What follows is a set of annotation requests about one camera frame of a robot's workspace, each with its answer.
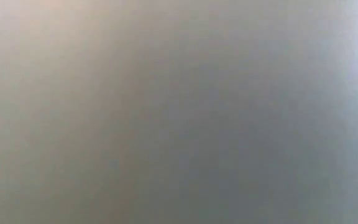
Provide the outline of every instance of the gray surface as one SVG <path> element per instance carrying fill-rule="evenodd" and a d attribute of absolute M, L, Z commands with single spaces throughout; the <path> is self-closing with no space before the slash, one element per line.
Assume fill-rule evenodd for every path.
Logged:
<path fill-rule="evenodd" d="M 358 223 L 358 3 L 0 0 L 0 224 L 35 223 Z"/>

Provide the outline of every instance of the blurry background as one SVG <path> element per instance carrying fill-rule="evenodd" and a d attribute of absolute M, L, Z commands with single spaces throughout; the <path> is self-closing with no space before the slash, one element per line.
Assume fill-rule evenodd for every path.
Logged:
<path fill-rule="evenodd" d="M 358 2 L 0 0 L 5 223 L 358 223 Z"/>

